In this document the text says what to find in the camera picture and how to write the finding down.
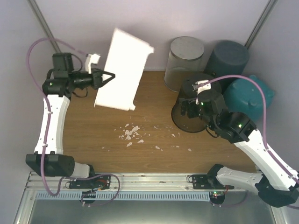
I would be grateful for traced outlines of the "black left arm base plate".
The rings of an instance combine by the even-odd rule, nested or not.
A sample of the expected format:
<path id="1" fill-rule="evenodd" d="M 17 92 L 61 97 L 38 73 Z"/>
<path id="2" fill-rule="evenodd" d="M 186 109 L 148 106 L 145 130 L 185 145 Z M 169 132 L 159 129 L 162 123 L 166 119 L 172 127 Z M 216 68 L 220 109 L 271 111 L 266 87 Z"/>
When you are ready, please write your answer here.
<path id="1" fill-rule="evenodd" d="M 88 181 L 76 180 L 68 181 L 65 186 L 67 189 L 89 189 L 91 191 L 105 190 L 110 188 L 110 175 L 104 175 Z"/>

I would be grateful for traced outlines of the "teal plastic bin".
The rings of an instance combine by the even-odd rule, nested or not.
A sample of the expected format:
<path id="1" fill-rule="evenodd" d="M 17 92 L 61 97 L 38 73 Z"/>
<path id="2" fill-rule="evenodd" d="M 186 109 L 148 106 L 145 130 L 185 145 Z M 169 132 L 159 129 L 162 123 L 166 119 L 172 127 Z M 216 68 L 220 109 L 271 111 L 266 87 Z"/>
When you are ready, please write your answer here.
<path id="1" fill-rule="evenodd" d="M 243 112 L 254 122 L 263 116 L 263 100 L 254 84 L 241 78 L 227 78 L 219 83 L 229 111 Z"/>

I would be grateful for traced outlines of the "white plastic tub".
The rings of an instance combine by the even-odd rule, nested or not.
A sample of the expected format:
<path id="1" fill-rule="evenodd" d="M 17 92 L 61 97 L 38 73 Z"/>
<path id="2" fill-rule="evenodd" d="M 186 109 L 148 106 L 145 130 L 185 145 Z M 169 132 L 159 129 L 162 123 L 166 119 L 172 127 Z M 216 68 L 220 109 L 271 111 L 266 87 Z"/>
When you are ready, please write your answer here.
<path id="1" fill-rule="evenodd" d="M 94 105 L 135 110 L 134 98 L 152 53 L 154 48 L 149 43 L 116 28 L 104 67 L 104 71 L 115 74 L 115 78 L 98 89 Z"/>

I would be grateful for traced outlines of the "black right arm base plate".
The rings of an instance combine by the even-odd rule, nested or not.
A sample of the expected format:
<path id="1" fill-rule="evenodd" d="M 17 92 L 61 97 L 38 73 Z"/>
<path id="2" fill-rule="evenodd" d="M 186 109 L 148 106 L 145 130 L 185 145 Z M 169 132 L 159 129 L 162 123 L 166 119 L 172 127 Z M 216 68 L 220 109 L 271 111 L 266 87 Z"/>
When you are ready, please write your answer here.
<path id="1" fill-rule="evenodd" d="M 212 185 L 207 175 L 203 174 L 189 175 L 187 181 L 192 184 L 193 189 L 223 189 L 222 185 Z"/>

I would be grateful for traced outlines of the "silver mesh metal bin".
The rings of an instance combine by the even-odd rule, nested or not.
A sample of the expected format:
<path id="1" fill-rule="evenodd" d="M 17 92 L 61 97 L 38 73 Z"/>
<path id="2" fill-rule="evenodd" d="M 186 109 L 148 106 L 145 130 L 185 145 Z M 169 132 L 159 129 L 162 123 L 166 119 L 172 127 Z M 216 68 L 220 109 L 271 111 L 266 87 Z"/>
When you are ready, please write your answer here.
<path id="1" fill-rule="evenodd" d="M 179 92 L 182 82 L 192 72 L 199 71 L 204 50 L 203 42 L 195 37 L 181 36 L 174 39 L 164 74 L 166 87 Z"/>

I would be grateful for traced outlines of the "black wire mesh bin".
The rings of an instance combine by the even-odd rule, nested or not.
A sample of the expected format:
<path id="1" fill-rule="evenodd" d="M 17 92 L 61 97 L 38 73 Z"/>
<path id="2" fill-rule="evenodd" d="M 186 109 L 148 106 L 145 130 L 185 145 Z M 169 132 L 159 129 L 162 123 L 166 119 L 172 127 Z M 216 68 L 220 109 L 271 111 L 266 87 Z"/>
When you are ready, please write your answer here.
<path id="1" fill-rule="evenodd" d="M 197 81 L 209 81 L 213 76 L 205 73 L 192 73 L 182 82 L 175 105 L 171 111 L 173 123 L 187 133 L 199 133 L 205 130 L 206 123 L 200 118 L 200 106 L 196 104 L 197 91 L 193 86 Z"/>

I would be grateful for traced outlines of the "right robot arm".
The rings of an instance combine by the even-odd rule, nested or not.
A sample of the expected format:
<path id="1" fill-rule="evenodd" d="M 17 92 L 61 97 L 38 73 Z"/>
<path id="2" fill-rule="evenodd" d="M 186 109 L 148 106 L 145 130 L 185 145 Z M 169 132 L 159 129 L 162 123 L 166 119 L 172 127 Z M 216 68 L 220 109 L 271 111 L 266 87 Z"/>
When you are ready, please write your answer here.
<path id="1" fill-rule="evenodd" d="M 299 174 L 283 164 L 274 150 L 263 142 L 255 123 L 242 112 L 229 112 L 221 93 L 210 89 L 196 98 L 179 98 L 181 115 L 198 117 L 220 137 L 242 150 L 260 169 L 246 173 L 215 164 L 208 171 L 210 188 L 232 186 L 255 193 L 265 203 L 280 208 L 294 204 L 299 198 Z"/>

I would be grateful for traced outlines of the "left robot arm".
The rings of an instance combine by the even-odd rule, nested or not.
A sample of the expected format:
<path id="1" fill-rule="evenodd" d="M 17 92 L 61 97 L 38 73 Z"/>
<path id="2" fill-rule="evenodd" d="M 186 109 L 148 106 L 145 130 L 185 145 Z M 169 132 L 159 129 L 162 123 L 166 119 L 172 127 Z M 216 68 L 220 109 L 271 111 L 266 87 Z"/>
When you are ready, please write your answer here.
<path id="1" fill-rule="evenodd" d="M 96 184 L 91 165 L 75 162 L 72 156 L 64 155 L 63 130 L 71 96 L 76 89 L 103 87 L 115 78 L 115 74 L 97 68 L 100 56 L 88 54 L 79 70 L 73 66 L 72 53 L 55 53 L 53 68 L 42 84 L 43 120 L 40 136 L 33 154 L 26 156 L 26 164 L 40 176 L 80 178 L 87 189 Z"/>

